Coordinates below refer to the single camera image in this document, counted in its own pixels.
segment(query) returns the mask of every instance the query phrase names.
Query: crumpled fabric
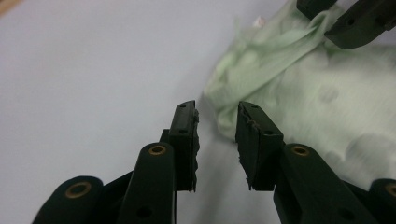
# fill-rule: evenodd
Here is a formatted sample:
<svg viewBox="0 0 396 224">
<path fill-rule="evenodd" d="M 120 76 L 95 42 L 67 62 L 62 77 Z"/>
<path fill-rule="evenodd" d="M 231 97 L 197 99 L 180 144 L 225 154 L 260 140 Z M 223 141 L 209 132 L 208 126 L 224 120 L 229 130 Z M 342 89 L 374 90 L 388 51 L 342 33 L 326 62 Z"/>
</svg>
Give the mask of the crumpled fabric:
<svg viewBox="0 0 396 224">
<path fill-rule="evenodd" d="M 291 0 L 240 31 L 205 87 L 219 131 L 234 139 L 237 105 L 259 105 L 286 143 L 315 149 L 345 181 L 396 179 L 396 47 L 339 49 L 324 37 L 344 13 L 312 21 Z"/>
</svg>

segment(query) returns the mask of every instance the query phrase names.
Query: white surface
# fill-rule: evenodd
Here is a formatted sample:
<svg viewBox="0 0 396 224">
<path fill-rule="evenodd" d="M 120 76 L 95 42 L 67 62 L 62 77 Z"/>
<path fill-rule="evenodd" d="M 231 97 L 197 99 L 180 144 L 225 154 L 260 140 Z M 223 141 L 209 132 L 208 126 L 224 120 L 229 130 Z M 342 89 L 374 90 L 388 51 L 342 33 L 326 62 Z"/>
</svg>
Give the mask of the white surface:
<svg viewBox="0 0 396 224">
<path fill-rule="evenodd" d="M 202 89 L 233 21 L 284 1 L 30 0 L 0 18 L 0 223 L 30 223 L 65 180 L 134 169 L 176 105 L 195 99 L 197 192 L 178 223 L 278 223 L 272 193 L 248 191 L 236 145 L 217 133 Z"/>
</svg>

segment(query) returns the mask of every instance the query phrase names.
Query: light green fabric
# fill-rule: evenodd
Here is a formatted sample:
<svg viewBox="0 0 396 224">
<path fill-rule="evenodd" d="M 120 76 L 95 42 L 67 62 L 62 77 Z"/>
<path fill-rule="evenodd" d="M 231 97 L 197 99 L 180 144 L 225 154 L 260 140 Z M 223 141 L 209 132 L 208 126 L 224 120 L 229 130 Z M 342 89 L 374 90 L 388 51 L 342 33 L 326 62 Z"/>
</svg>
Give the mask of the light green fabric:
<svg viewBox="0 0 396 224">
<path fill-rule="evenodd" d="M 337 174 L 368 189 L 375 178 L 396 178 L 396 48 L 339 49 L 324 33 L 341 14 L 332 7 L 310 21 L 289 1 L 264 27 L 238 34 L 205 97 L 228 138 L 238 102 L 257 104 L 287 143 L 313 147 Z"/>
</svg>

